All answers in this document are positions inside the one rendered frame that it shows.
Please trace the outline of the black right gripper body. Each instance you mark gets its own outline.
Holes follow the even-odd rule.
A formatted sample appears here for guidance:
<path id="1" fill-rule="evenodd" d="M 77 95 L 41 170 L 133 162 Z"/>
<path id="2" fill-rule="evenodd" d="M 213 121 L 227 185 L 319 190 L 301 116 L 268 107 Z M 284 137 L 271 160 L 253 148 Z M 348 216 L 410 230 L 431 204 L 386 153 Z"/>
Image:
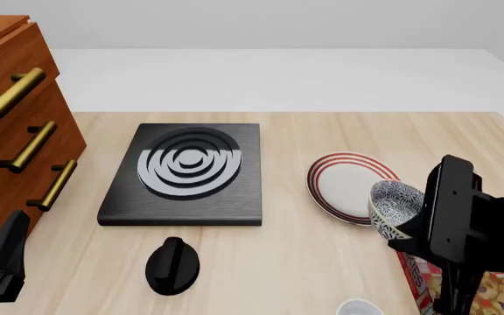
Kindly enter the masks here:
<path id="1" fill-rule="evenodd" d="M 446 155 L 428 179 L 423 202 L 423 243 L 435 256 L 454 262 L 466 260 L 473 198 L 482 191 L 473 164 Z"/>

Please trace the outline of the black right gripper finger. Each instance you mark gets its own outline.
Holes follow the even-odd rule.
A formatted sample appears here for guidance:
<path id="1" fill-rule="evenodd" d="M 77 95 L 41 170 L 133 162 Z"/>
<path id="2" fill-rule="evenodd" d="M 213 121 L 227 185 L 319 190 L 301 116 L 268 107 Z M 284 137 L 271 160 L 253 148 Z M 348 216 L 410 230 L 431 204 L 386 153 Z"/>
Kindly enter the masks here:
<path id="1" fill-rule="evenodd" d="M 388 241 L 388 246 L 395 251 L 424 259 L 426 262 L 431 261 L 430 247 L 425 238 L 393 239 Z"/>
<path id="2" fill-rule="evenodd" d="M 421 211 L 414 217 L 412 217 L 410 220 L 407 220 L 403 224 L 398 225 L 397 229 L 400 230 L 402 233 L 405 233 L 409 237 L 413 237 L 414 235 L 419 235 L 419 233 L 421 233 L 425 225 L 426 225 L 425 214 L 424 211 Z"/>

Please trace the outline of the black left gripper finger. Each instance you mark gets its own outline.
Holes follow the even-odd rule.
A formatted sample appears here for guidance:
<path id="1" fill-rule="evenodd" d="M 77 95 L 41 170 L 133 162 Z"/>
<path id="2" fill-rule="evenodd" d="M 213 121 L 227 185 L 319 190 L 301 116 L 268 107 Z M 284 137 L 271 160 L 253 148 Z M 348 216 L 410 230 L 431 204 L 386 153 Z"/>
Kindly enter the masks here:
<path id="1" fill-rule="evenodd" d="M 29 225 L 28 214 L 17 209 L 0 227 L 0 272 L 25 272 L 25 241 Z"/>

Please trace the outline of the patterned black and white bowl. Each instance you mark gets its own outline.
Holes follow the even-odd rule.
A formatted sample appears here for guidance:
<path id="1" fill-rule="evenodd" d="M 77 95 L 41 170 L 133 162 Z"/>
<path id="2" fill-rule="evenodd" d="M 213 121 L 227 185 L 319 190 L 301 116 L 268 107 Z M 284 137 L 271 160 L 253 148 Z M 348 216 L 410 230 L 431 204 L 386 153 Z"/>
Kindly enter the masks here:
<path id="1" fill-rule="evenodd" d="M 424 193 L 398 180 L 372 185 L 367 202 L 372 227 L 387 241 L 411 238 L 400 226 L 417 217 L 423 206 Z"/>

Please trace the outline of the white plate with red rings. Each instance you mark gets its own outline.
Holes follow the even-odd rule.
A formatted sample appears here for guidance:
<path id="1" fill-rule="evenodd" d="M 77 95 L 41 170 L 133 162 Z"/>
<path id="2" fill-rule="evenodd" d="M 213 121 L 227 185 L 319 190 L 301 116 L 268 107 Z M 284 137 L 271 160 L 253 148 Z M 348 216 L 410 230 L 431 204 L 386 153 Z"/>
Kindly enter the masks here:
<path id="1" fill-rule="evenodd" d="M 382 180 L 401 180 L 380 160 L 354 151 L 325 154 L 306 171 L 307 192 L 324 212 L 351 225 L 369 227 L 370 188 Z"/>

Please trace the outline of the flat black stove plate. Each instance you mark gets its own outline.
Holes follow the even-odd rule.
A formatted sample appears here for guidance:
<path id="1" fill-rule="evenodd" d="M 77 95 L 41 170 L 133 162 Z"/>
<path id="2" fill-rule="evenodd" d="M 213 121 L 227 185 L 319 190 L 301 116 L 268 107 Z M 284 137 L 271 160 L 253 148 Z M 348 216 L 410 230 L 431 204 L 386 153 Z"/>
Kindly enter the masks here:
<path id="1" fill-rule="evenodd" d="M 142 123 L 100 206 L 102 226 L 259 226 L 260 126 Z"/>

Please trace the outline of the printed red food box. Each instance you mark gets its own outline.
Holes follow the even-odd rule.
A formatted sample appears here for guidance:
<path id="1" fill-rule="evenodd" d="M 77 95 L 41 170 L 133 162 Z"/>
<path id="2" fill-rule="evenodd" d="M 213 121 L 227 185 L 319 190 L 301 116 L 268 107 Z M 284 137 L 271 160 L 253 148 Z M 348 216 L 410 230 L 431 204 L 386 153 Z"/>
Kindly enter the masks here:
<path id="1" fill-rule="evenodd" d="M 441 291 L 441 269 L 408 254 L 397 256 L 420 314 L 441 315 L 433 310 L 433 301 Z M 504 315 L 504 273 L 484 274 L 470 315 Z"/>

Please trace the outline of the small wooden cabinet drawer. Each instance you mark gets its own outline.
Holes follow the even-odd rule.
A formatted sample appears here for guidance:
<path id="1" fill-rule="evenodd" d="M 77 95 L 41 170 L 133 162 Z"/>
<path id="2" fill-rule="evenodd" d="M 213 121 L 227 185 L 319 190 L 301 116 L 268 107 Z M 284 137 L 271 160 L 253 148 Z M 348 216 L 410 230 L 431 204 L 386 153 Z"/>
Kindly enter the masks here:
<path id="1" fill-rule="evenodd" d="M 35 206 L 27 206 L 27 200 L 40 200 L 58 177 L 53 165 L 64 165 L 76 160 L 86 148 L 84 138 L 72 117 L 30 117 L 20 119 L 0 134 L 0 160 L 12 160 L 34 138 L 27 131 L 53 121 L 57 129 L 44 143 L 34 159 L 20 173 L 0 168 L 0 227 L 16 209 L 23 210 L 31 218 L 29 231 L 44 214 Z"/>

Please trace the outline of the medium wooden cabinet drawer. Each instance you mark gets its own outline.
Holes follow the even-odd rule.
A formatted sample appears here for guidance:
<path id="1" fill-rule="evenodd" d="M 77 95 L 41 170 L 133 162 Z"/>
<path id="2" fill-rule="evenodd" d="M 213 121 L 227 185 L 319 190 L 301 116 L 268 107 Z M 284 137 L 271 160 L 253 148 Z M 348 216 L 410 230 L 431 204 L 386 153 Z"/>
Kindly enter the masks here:
<path id="1" fill-rule="evenodd" d="M 56 83 L 47 86 L 35 99 L 27 106 L 27 110 L 22 117 L 10 123 L 12 125 L 20 119 L 30 117 L 73 117 L 69 107 Z"/>

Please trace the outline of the round black stove knob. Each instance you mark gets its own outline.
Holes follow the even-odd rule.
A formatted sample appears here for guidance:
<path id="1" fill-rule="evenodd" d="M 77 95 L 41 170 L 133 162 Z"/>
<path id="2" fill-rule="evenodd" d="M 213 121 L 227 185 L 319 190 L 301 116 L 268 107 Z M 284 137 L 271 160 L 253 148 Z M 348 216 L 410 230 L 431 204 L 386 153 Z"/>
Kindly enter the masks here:
<path id="1" fill-rule="evenodd" d="M 168 237 L 149 257 L 145 266 L 148 285 L 161 296 L 187 291 L 200 273 L 197 251 L 181 238 Z"/>

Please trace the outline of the large wooden cabinet drawer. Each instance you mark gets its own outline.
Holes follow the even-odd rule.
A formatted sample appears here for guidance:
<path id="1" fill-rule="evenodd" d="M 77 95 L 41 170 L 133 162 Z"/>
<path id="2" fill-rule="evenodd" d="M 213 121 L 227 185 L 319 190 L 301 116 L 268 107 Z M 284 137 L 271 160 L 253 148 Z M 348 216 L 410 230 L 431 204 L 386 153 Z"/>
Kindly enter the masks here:
<path id="1" fill-rule="evenodd" d="M 36 23 L 19 18 L 0 24 L 0 95 L 13 86 L 13 74 L 29 73 L 34 67 L 45 72 L 45 79 L 0 120 L 0 133 L 22 117 L 27 106 L 59 75 L 59 70 Z"/>

